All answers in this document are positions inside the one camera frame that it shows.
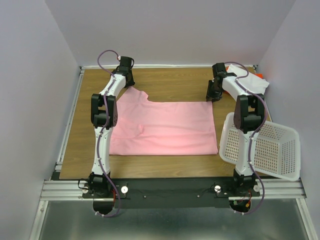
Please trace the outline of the pink t shirt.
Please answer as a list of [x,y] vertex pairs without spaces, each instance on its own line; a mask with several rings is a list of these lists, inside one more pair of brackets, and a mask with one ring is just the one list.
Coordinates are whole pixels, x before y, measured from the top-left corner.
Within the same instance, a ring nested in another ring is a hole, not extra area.
[[110,140],[117,156],[217,155],[210,102],[154,102],[129,87],[117,100],[118,121]]

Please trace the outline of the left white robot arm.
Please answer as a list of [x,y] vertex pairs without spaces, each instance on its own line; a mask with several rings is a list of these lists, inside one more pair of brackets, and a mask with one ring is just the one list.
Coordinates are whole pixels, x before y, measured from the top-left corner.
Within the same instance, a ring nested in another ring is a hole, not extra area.
[[119,65],[111,72],[110,80],[99,93],[91,96],[90,120],[94,127],[95,147],[88,188],[91,195],[107,198],[114,187],[110,180],[110,145],[113,128],[118,122],[117,96],[124,88],[135,84],[132,68],[134,59],[119,56]]

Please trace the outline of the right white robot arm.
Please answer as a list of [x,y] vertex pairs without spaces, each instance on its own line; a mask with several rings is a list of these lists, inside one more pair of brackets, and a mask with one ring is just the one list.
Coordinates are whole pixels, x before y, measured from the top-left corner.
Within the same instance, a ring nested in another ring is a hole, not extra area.
[[253,168],[254,148],[258,133],[266,122],[266,104],[262,93],[254,93],[245,88],[239,79],[249,76],[238,76],[227,72],[223,62],[212,65],[213,79],[208,82],[206,101],[217,102],[223,92],[228,92],[235,99],[233,124],[238,130],[238,158],[233,171],[230,191],[241,196],[252,190],[256,184],[257,173]]

